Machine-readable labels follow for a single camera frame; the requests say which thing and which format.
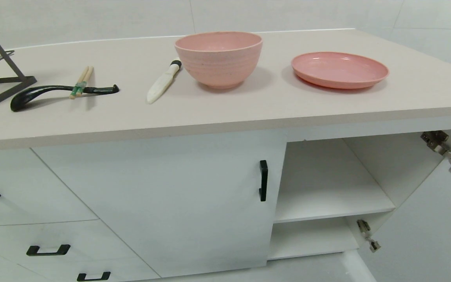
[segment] cabinet hinge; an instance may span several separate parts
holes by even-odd
[[[361,232],[361,236],[365,238],[365,240],[370,244],[370,250],[372,252],[376,252],[378,249],[381,248],[381,245],[379,245],[379,242],[373,240],[371,238],[370,234],[370,225],[368,225],[368,222],[364,221],[363,219],[358,219],[356,221],[359,227],[359,231]]]
[[[451,148],[446,144],[446,141],[449,138],[448,134],[438,130],[423,132],[420,137],[424,140],[424,142],[426,142],[431,150],[437,152],[443,157],[448,158],[451,164]]]

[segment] chopsticks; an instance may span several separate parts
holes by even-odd
[[[78,78],[78,82],[76,85],[74,85],[74,88],[72,92],[69,95],[70,99],[75,99],[76,97],[81,97],[83,94],[83,90],[86,87],[86,84],[88,83],[88,80],[90,80],[90,76],[93,72],[93,66],[87,66],[83,73],[81,73],[80,77]]]

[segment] countertop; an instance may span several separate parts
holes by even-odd
[[[207,134],[281,127],[451,116],[451,65],[357,30],[261,33],[254,73],[229,91],[210,90],[186,70],[154,104],[149,87],[176,57],[179,37],[105,40],[18,49],[12,56],[38,85],[73,85],[87,65],[89,86],[117,84],[120,93],[70,100],[66,91],[36,98],[35,107],[11,112],[0,103],[0,149],[122,139]],[[376,59],[390,76],[366,90],[329,90],[293,74],[296,55],[316,51]],[[14,76],[0,62],[0,77]]]

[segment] wall tile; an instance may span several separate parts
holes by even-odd
[[[380,28],[380,27],[361,27],[359,30],[364,31],[369,34],[373,34],[383,39],[389,40],[391,37],[392,28]]]
[[[404,0],[395,27],[451,29],[451,0]]]
[[[390,40],[451,63],[451,30],[393,29]]]
[[[196,32],[393,27],[402,0],[190,0]]]
[[[5,48],[194,33],[188,0],[0,0]]]

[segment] knife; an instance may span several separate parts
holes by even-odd
[[[170,68],[168,68],[168,71],[163,73],[163,75],[161,75],[149,89],[147,93],[147,103],[152,104],[156,102],[156,100],[158,100],[161,95],[163,95],[168,86],[170,86],[170,84],[172,83],[173,77],[179,71],[181,66],[182,62],[179,58],[175,58],[172,61]]]

